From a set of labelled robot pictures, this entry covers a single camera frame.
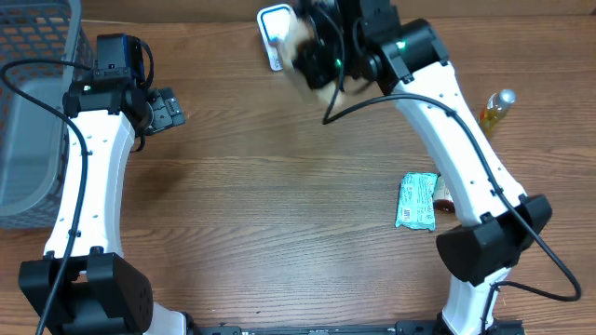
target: plastic bin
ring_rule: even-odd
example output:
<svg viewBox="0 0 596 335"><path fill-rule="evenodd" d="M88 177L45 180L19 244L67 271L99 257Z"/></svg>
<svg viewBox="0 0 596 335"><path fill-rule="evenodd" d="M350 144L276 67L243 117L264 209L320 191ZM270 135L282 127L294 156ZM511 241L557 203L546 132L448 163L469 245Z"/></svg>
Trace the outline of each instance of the plastic bin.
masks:
<svg viewBox="0 0 596 335"><path fill-rule="evenodd" d="M93 51L81 29L78 0L3 0L0 66L30 58L81 62ZM39 100L62 109L62 95L81 72L25 64L8 78ZM60 119L0 84L0 228L52 226L60 208L68 154Z"/></svg>

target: robotic arm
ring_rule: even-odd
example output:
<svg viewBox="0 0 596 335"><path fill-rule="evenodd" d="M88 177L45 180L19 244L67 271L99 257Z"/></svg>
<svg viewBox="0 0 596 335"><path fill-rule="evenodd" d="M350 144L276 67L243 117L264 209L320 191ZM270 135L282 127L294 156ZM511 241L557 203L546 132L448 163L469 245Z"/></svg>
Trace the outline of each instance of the robotic arm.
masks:
<svg viewBox="0 0 596 335"><path fill-rule="evenodd" d="M493 319L493 293L495 283L507 277L550 219L546 197L528 197L501 164L464 101L445 47L426 21L401 25L389 0L322 3L314 7L306 0L296 8L312 32L302 32L309 37L300 43L281 46L291 55L284 60L291 65L287 70L302 76L312 90L337 85L332 102L345 74L378 83L386 99L376 102L396 101L452 191L462 225L437 238L440 256L453 275L449 300L437 319L400 321L388 327L198 328L190 315L153 302L147 278L123 259L122 181L134 138L178 126L183 114L171 89L149 89L153 65L145 79L141 55L141 48L146 48L151 59L148 46L121 34L98 37L96 69L74 82L64 96L66 114L86 138L89 177L73 257L49 311L47 327L52 334L477 335L486 328L492 335L523 333L520 321ZM413 94L422 99L413 99ZM398 95L403 99L394 99ZM57 281L75 214L81 171L75 153L80 143L72 133L70 141L61 210L45 257L20 268L20 288L39 315ZM527 221L531 232L520 227L516 215ZM75 283L80 273L87 274L87 282Z"/></svg>

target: gray plastic basket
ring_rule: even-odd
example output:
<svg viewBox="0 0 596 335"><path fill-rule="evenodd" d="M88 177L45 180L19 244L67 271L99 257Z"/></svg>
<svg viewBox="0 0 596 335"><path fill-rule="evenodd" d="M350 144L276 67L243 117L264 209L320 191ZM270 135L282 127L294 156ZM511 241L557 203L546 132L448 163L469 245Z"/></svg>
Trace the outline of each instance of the gray plastic basket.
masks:
<svg viewBox="0 0 596 335"><path fill-rule="evenodd" d="M93 64L79 0L2 0L0 66L30 58ZM63 93L80 74L52 64L8 72L20 89L60 110ZM0 228L54 224L68 154L66 130L60 119L0 84Z"/></svg>

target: brown wooden surface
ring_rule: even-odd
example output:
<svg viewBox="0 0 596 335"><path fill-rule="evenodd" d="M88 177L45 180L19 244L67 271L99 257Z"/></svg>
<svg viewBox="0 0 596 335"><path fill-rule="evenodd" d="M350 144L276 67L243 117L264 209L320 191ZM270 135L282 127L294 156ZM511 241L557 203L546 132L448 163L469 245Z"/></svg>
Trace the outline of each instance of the brown wooden surface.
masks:
<svg viewBox="0 0 596 335"><path fill-rule="evenodd" d="M585 296L565 304L505 288L496 315L528 334L596 332L596 18L441 19L467 101L519 94L494 148L530 194L547 194L544 238ZM265 63L256 25L91 25L145 39L158 87L172 86L188 122L148 139L125 178L127 260L156 299L201 325L351 325L434 318L449 274L435 237L396 229L398 185L433 171L422 142L390 105L324 127ZM365 97L378 95L371 89ZM21 261L49 230L0 231L0 334L31 334L38 317L19 292ZM513 279L570 292L536 246Z"/></svg>
<svg viewBox="0 0 596 335"><path fill-rule="evenodd" d="M279 0L83 0L84 19L139 23L254 21ZM587 15L596 0L392 0L403 18Z"/></svg>

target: bottle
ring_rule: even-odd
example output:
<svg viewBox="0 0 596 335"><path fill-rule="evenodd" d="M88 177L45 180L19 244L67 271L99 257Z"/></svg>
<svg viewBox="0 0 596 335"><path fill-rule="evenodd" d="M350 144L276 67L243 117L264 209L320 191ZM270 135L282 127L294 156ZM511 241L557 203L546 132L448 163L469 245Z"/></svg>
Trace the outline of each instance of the bottle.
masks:
<svg viewBox="0 0 596 335"><path fill-rule="evenodd" d="M494 127L505 118L511 106L515 103L515 99L516 96L513 90L503 89L499 93L493 94L488 100L486 108L484 108L478 119L481 129L488 139L493 136Z"/></svg>

